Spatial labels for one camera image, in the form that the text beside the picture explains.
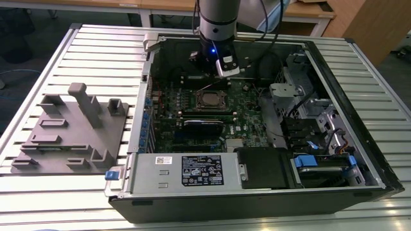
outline warning label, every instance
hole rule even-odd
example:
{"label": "warning label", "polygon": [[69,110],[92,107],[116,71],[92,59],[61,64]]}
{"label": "warning label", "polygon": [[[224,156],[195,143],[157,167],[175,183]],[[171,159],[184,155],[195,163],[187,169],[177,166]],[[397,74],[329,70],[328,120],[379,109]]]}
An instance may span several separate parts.
{"label": "warning label", "polygon": [[184,186],[224,185],[220,155],[183,156],[181,166]]}

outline aluminum extrusion table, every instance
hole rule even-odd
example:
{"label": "aluminum extrusion table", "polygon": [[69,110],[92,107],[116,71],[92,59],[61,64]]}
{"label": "aluminum extrusion table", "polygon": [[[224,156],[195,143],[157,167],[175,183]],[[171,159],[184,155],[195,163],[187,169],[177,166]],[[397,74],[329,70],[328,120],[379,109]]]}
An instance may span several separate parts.
{"label": "aluminum extrusion table", "polygon": [[[0,230],[409,230],[411,227],[411,113],[357,46],[341,38],[280,36],[315,42],[351,103],[389,162],[405,191],[389,199],[357,204],[332,215],[133,225],[109,206],[104,176],[14,176],[17,157],[42,109],[42,94],[62,94],[70,82],[88,85],[100,102],[113,96],[135,107],[145,53],[147,32],[189,34],[189,30],[74,25],[44,68],[0,139]],[[127,156],[131,123],[121,138],[117,165]],[[112,184],[117,190],[120,182]]]}

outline blue connector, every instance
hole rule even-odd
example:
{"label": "blue connector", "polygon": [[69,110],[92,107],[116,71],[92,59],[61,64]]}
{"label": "blue connector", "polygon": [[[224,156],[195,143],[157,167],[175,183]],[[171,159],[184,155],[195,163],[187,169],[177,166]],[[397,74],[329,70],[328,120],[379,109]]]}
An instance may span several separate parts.
{"label": "blue connector", "polygon": [[144,144],[145,144],[145,140],[144,140],[144,139],[140,139],[139,146],[140,146],[140,147],[144,147]]}
{"label": "blue connector", "polygon": [[311,141],[307,141],[307,143],[309,144],[311,148],[317,150],[319,149],[319,146],[315,145],[315,143],[312,143]]}
{"label": "blue connector", "polygon": [[316,167],[317,163],[312,155],[299,155],[295,159],[296,167]]}
{"label": "blue connector", "polygon": [[357,164],[357,161],[355,160],[355,157],[353,157],[353,156],[349,156],[349,157],[348,157],[348,160],[349,160],[351,166],[353,166],[353,165]]}
{"label": "blue connector", "polygon": [[119,171],[106,171],[104,179],[105,180],[119,180],[120,179],[120,172]]}
{"label": "blue connector", "polygon": [[145,98],[145,106],[151,106],[152,105],[152,100],[149,98]]}
{"label": "blue connector", "polygon": [[147,136],[147,131],[143,130],[143,131],[140,132],[140,137],[145,137],[145,136]]}

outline cable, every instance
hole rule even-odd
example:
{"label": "cable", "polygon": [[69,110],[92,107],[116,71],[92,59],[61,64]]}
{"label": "cable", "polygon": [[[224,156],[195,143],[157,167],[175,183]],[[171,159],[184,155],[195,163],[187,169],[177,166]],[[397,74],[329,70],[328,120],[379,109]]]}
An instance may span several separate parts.
{"label": "cable", "polygon": [[315,89],[312,89],[308,94],[303,97],[301,101],[293,106],[293,108],[289,110],[287,117],[292,115],[292,113],[297,110],[297,108],[303,105],[303,103],[309,99],[309,97],[313,95]]}
{"label": "cable", "polygon": [[337,147],[337,149],[335,149],[335,153],[341,154],[343,150],[348,147],[348,140],[345,139],[345,137],[341,135],[341,139],[344,141],[344,145]]}
{"label": "cable", "polygon": [[280,27],[281,27],[281,23],[283,23],[283,14],[284,14],[284,0],[280,0],[280,18],[279,18],[279,22],[277,22],[277,25],[276,25],[276,28],[275,28],[275,37],[273,37],[268,47],[265,48],[265,50],[263,51],[260,56],[255,59],[255,61],[264,57],[264,55],[271,50],[271,48],[272,48],[272,46],[273,46],[273,44],[277,40],[277,35],[279,35],[279,32],[280,32]]}
{"label": "cable", "polygon": [[204,90],[205,88],[208,88],[209,86],[212,86],[212,84],[208,84],[205,87],[203,87],[201,89],[199,89],[196,92]]}
{"label": "cable", "polygon": [[329,145],[331,145],[332,137],[333,137],[335,133],[336,133],[339,130],[341,130],[341,131],[343,131],[343,129],[341,129],[341,128],[336,128],[336,129],[333,129],[333,130],[332,130],[332,132],[331,132],[331,134],[329,134],[329,140],[328,140],[327,145],[325,145],[325,148],[324,148],[324,155],[327,155],[327,154],[328,154],[328,149],[329,149]]}
{"label": "cable", "polygon": [[193,11],[192,11],[192,20],[191,20],[191,29],[192,29],[192,34],[195,35],[195,31],[193,31],[193,19],[195,19],[195,12],[197,11],[197,1],[195,2],[193,5]]}
{"label": "cable", "polygon": [[285,136],[281,136],[281,135],[279,135],[279,134],[275,134],[272,131],[268,131],[271,134],[273,134],[275,136],[279,136],[279,137],[283,137],[283,138],[285,138]]}
{"label": "cable", "polygon": [[255,68],[255,77],[256,77],[256,78],[260,78],[260,65],[261,65],[261,61],[263,61],[263,59],[264,59],[264,57],[265,57],[267,55],[272,55],[272,56],[279,60],[279,63],[280,63],[280,71],[283,71],[283,69],[284,69],[284,62],[283,62],[280,56],[275,53],[275,51],[268,51],[268,52],[264,54],[264,56],[263,56],[259,60],[256,60],[256,64],[255,64],[255,66],[256,66],[256,68]]}
{"label": "cable", "polygon": [[165,15],[161,15],[161,14],[157,14],[157,15],[159,15],[159,17],[160,17],[160,18],[163,18],[163,19],[164,19],[164,18],[168,18],[168,19],[171,19],[171,18],[173,18],[173,17],[175,17],[175,15],[172,15],[172,16],[168,16],[168,17],[167,17]]}
{"label": "cable", "polygon": [[264,5],[263,0],[259,0],[259,2],[261,3],[264,16],[265,16],[265,31],[264,31],[264,34],[261,35],[261,37],[255,40],[255,42],[261,41],[265,38],[265,35],[267,35],[267,32],[268,32],[268,15],[267,15],[267,10],[265,10],[265,5]]}
{"label": "cable", "polygon": [[4,71],[0,73],[0,75],[5,74],[5,73],[9,73],[9,72],[13,72],[13,71],[30,71],[30,72],[36,72],[38,74],[41,74],[41,72],[36,71],[36,70],[30,70],[30,69],[16,69],[16,70],[9,70],[9,71]]}

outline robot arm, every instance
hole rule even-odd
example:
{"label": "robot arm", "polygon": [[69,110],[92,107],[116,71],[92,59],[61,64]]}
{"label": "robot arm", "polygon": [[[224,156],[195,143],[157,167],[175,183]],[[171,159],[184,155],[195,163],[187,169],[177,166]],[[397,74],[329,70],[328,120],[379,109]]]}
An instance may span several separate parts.
{"label": "robot arm", "polygon": [[232,41],[235,40],[236,22],[259,30],[265,29],[265,7],[268,32],[279,23],[280,0],[197,0],[200,11],[201,50],[191,55],[191,60],[207,73],[227,77],[240,73]]}

